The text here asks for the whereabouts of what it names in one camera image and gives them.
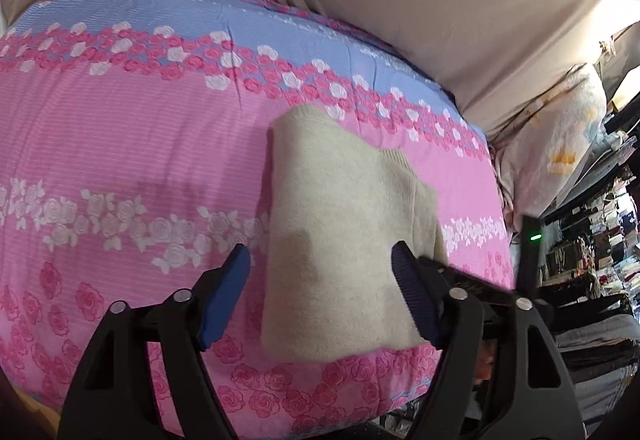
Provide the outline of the beige knit sweater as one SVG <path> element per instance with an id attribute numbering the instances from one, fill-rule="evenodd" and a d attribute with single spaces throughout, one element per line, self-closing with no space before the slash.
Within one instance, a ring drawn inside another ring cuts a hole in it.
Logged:
<path id="1" fill-rule="evenodd" d="M 392 272 L 392 248 L 446 262 L 437 194 L 397 149 L 376 148 L 314 105 L 271 126 L 262 348 L 329 363 L 423 340 Z"/>

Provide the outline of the cluttered dark shelf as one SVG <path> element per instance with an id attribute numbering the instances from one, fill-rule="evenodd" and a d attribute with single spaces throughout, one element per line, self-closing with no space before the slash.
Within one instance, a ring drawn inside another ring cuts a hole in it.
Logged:
<path id="1" fill-rule="evenodd" d="M 639 27 L 597 65 L 608 113 L 566 197 L 539 296 L 589 439 L 639 435 Z"/>

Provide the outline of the floral pillow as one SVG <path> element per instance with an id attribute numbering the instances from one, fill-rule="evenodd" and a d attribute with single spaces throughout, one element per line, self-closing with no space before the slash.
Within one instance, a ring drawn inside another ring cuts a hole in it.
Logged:
<path id="1" fill-rule="evenodd" d="M 535 98 L 491 144 L 503 218 L 510 232 L 567 191 L 596 139 L 606 96 L 596 68 L 578 66 Z"/>

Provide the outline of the pink blue floral bedsheet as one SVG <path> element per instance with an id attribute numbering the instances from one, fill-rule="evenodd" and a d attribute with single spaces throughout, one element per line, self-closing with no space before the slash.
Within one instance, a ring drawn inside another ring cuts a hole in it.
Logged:
<path id="1" fill-rule="evenodd" d="M 244 244 L 252 273 L 204 356 L 241 438 L 322 434 L 424 394 L 429 346 L 302 365 L 260 348 L 268 129 L 308 103 L 399 149 L 437 192 L 451 262 L 512 284 L 484 134 L 373 36 L 268 0 L 42 0 L 1 38 L 11 382 L 59 408 L 113 301 L 163 301 Z"/>

